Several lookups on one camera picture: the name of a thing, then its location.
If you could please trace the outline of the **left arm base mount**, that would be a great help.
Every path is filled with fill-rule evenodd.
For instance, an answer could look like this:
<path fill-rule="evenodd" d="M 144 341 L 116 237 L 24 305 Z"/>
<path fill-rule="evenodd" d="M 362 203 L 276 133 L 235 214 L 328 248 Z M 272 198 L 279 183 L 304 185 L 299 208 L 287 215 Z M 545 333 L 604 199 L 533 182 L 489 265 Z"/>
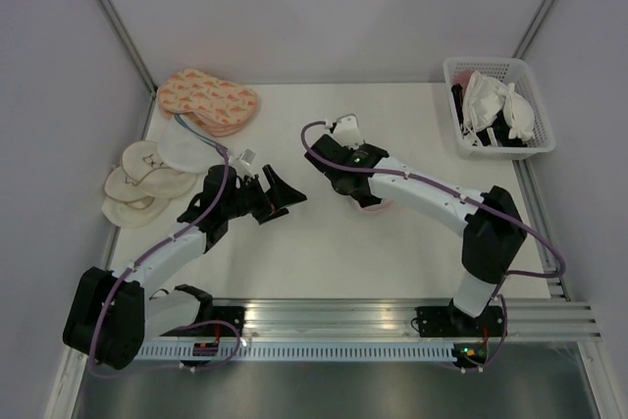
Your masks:
<path fill-rule="evenodd" d="M 198 318 L 194 321 L 197 327 L 171 330 L 162 334 L 162 337 L 234 338 L 235 332 L 242 334 L 245 314 L 246 309 L 243 306 L 215 306 L 208 318 L 212 324 L 200 326 L 205 318 Z"/>

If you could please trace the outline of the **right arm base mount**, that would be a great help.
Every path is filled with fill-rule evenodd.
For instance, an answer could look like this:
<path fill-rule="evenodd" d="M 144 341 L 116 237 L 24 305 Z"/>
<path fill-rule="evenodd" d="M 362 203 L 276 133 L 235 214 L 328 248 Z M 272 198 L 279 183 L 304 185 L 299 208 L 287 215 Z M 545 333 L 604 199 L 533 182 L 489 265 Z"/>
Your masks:
<path fill-rule="evenodd" d="M 504 332 L 504 313 L 488 306 L 479 317 L 471 317 L 453 305 L 424 305 L 415 308 L 421 338 L 499 338 Z"/>

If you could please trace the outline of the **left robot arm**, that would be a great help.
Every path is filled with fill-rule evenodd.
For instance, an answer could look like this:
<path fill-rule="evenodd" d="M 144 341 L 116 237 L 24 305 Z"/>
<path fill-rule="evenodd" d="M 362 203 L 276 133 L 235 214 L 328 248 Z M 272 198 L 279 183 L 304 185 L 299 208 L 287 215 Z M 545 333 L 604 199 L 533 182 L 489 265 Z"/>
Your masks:
<path fill-rule="evenodd" d="M 230 165 L 207 172 L 170 232 L 123 270 L 91 267 L 78 287 L 63 330 L 63 343 L 89 360 L 115 370 L 126 368 L 142 345 L 166 336 L 213 336 L 241 328 L 216 311 L 213 296 L 190 284 L 160 296 L 158 290 L 188 263 L 211 250 L 227 233 L 230 221 L 245 216 L 263 225 L 306 201 L 266 165 L 266 185 L 256 175 L 242 177 Z"/>

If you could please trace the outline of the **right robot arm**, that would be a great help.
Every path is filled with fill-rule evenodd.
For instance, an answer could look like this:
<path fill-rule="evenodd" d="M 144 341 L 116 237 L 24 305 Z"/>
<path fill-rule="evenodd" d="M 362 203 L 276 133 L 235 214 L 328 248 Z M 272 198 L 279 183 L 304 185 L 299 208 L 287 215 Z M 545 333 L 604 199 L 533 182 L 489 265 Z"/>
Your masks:
<path fill-rule="evenodd" d="M 470 190 L 416 173 L 377 146 L 343 146 L 329 134 L 319 137 L 305 158 L 363 211 L 393 202 L 441 223 L 462 239 L 462 281 L 447 312 L 450 328 L 469 336 L 518 254 L 527 233 L 511 194 L 493 186 Z"/>

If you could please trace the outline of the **pink trimmed mesh laundry bag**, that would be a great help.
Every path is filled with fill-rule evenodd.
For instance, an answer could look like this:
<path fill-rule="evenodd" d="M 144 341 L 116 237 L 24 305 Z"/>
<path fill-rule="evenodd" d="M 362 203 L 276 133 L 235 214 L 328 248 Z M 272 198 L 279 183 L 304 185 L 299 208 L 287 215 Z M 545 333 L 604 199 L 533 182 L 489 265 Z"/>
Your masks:
<path fill-rule="evenodd" d="M 389 209 L 391 206 L 393 205 L 393 202 L 391 200 L 382 200 L 379 203 L 373 204 L 373 205 L 369 205 L 369 206 L 364 206 L 362 207 L 358 202 L 354 202 L 353 206 L 360 212 L 362 213 L 366 213 L 366 214 L 379 214 L 382 213 L 384 211 L 386 211 L 387 209 Z"/>

